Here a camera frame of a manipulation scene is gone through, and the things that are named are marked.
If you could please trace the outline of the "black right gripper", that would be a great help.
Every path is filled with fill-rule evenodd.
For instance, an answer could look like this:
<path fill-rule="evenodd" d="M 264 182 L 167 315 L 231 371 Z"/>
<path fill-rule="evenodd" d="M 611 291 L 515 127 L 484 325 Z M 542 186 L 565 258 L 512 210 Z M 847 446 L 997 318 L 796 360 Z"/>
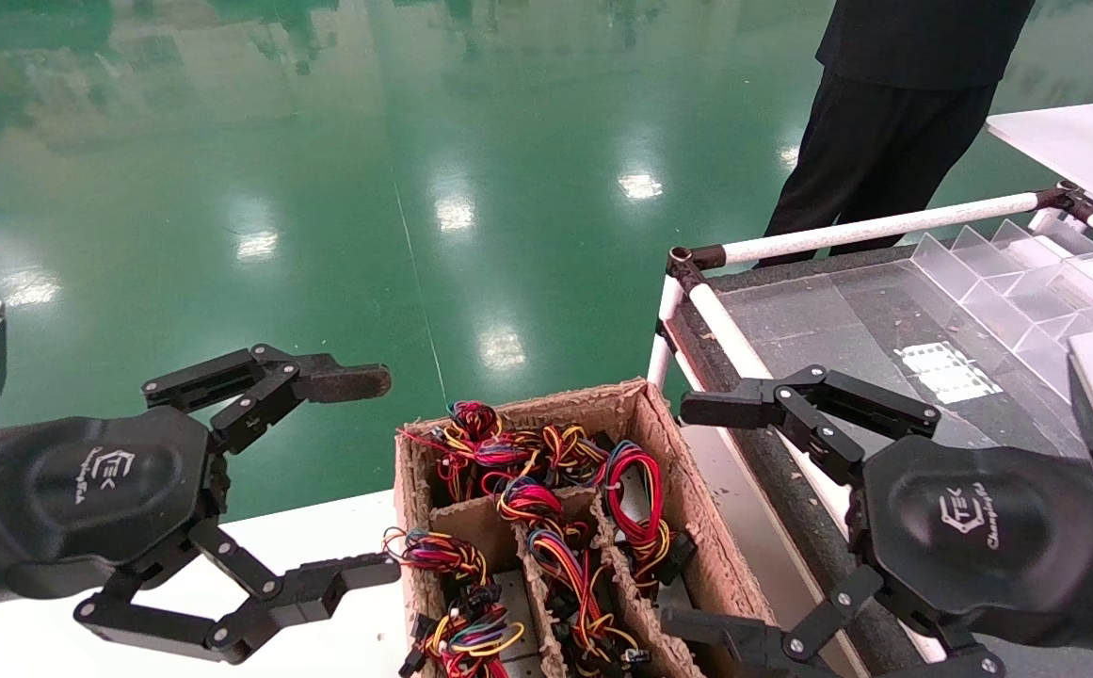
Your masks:
<path fill-rule="evenodd" d="M 835 677 L 818 653 L 890 584 L 894 613 L 919 631 L 935 627 L 947 651 L 945 661 L 889 677 L 1006 676 L 971 632 L 947 626 L 1093 651 L 1088 461 L 935 443 L 933 405 L 822 365 L 781 379 L 742 378 L 729 391 L 685 391 L 680 412 L 687 425 L 777 429 L 836 484 L 859 486 L 861 556 L 872 566 L 857 566 L 791 631 L 663 606 L 665 634 L 726 648 L 740 677 Z M 839 421 L 898 442 L 863 460 L 863 446 Z"/>

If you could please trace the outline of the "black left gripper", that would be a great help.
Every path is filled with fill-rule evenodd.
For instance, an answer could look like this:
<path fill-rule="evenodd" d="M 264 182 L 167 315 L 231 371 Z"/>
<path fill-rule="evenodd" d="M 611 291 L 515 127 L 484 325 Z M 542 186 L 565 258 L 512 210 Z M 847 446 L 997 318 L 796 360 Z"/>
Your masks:
<path fill-rule="evenodd" d="M 330 621 L 346 593 L 391 584 L 401 568 L 362 554 L 277 574 L 201 521 L 226 510 L 219 455 L 245 451 L 299 404 L 361 402 L 391 387 L 381 363 L 254 344 L 146 381 L 151 411 L 0 429 L 0 603 L 101 588 L 73 610 L 94 636 L 230 665 L 284 628 Z M 218 404 L 210 430 L 186 414 Z M 245 592 L 236 610 L 214 621 L 134 604 L 197 557 Z"/>

